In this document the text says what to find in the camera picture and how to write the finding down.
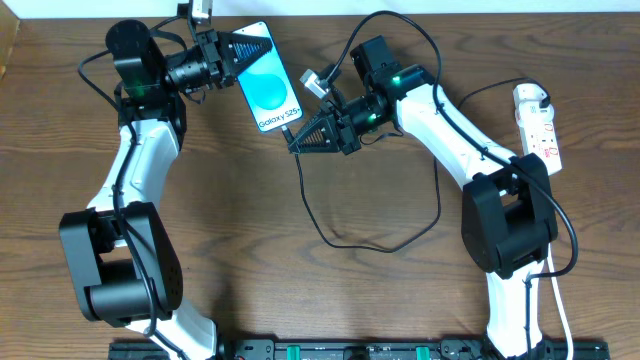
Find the blue screen Galaxy smartphone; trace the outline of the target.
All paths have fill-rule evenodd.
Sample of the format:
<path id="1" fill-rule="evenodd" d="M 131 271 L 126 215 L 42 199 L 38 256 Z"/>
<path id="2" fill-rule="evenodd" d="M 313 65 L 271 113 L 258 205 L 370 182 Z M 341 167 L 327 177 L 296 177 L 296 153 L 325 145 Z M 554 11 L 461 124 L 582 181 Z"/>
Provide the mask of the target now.
<path id="1" fill-rule="evenodd" d="M 268 38 L 272 47 L 238 77 L 248 107 L 260 132 L 268 132 L 303 116 L 268 25 L 256 22 L 236 34 Z"/>

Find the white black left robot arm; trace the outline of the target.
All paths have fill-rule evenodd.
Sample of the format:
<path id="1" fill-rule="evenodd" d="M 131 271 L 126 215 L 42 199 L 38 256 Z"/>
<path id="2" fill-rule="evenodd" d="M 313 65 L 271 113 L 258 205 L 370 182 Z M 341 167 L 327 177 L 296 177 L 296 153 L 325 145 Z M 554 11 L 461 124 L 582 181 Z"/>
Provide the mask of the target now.
<path id="1" fill-rule="evenodd" d="M 120 145 L 108 176 L 84 210 L 65 214 L 59 235 L 83 316 L 143 334 L 172 359 L 213 359 L 213 320 L 183 297 L 177 254 L 158 214 L 169 169 L 187 130 L 186 102 L 202 88 L 231 86 L 272 38 L 255 29 L 195 33 L 192 47 L 164 55 L 164 32 L 123 20 L 105 52 L 120 75 L 110 105 Z"/>

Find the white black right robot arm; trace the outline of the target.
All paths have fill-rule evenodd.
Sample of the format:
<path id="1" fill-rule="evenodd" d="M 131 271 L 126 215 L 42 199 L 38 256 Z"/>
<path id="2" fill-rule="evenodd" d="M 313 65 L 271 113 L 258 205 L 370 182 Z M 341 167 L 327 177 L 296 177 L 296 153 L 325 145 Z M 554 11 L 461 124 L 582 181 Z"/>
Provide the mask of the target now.
<path id="1" fill-rule="evenodd" d="M 487 279 L 490 351 L 501 359 L 538 354 L 537 286 L 558 235 L 549 177 L 561 166 L 543 147 L 554 134 L 550 94 L 531 78 L 515 79 L 524 150 L 517 156 L 452 104 L 436 76 L 421 65 L 402 66 L 383 36 L 359 44 L 350 57 L 364 95 L 344 99 L 333 84 L 335 64 L 321 73 L 307 70 L 301 80 L 323 103 L 297 133 L 285 134 L 289 151 L 349 155 L 363 146 L 363 135 L 387 122 L 415 137 L 462 190 L 461 236 Z"/>

